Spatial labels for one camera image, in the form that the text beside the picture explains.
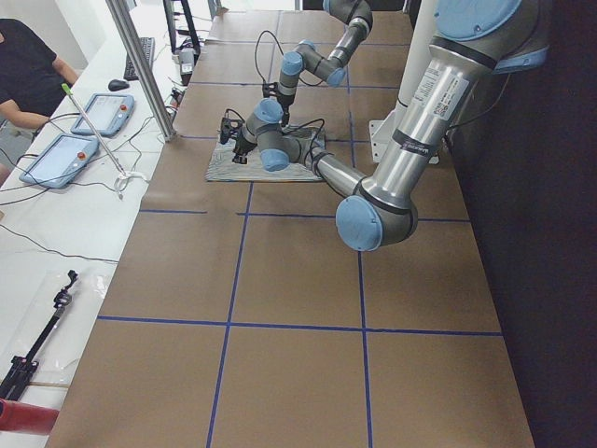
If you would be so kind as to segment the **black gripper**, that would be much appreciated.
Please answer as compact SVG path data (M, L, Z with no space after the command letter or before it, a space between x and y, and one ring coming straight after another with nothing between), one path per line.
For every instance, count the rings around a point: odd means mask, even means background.
M219 143L225 145L234 140L232 161L238 164L247 164L248 154L255 149L255 144L243 135L244 124L244 118L234 109L226 109L220 122Z
M262 95L264 98L274 97L283 109L282 124L287 125L290 120L289 108L295 101L295 88L287 87L281 82L263 82Z

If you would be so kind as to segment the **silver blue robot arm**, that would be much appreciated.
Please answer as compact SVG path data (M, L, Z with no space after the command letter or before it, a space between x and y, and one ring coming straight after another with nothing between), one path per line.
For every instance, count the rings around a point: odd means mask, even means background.
M325 55L311 40L299 41L283 54L278 80L262 84L263 97L273 97L282 111L279 121L283 127L290 120L290 106L295 102L302 73L308 72L330 87L340 86L346 77L346 66L372 30L373 15L367 1L324 1L323 9L344 24L343 35L335 47Z
M257 151L269 172L300 163L323 178L342 198L335 217L342 241L357 251L373 251L414 233L417 210L411 192L476 82L489 74L532 69L546 60L551 3L438 2L429 63L372 175L343 164L315 143L298 140L288 128L301 74L340 85L346 65L373 27L365 1L326 1L323 7L346 27L334 50L323 56L310 41L297 44L284 55L278 80L263 86L252 114L222 119L219 138L234 142L237 163Z

